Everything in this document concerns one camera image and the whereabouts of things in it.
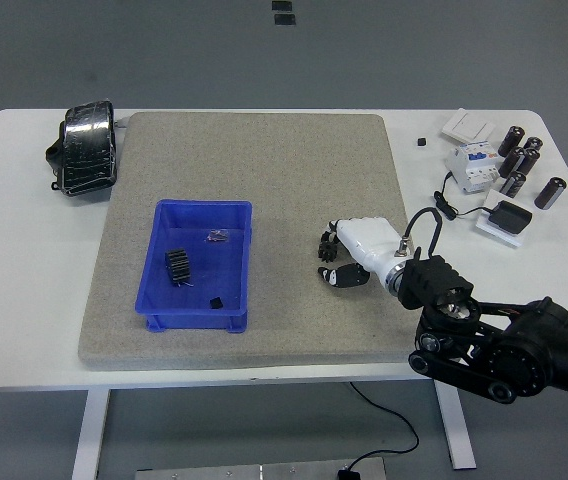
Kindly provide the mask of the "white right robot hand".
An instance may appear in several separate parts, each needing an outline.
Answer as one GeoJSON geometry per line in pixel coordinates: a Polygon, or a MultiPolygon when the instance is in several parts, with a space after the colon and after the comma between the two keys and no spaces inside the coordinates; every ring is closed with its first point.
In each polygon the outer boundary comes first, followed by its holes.
{"type": "Polygon", "coordinates": [[[374,273],[392,295],[399,293],[408,238],[402,237],[383,217],[341,219],[329,222],[321,236],[318,258],[333,262],[342,245],[354,260],[336,269],[319,267],[318,274],[335,288],[362,286],[374,273]]]}

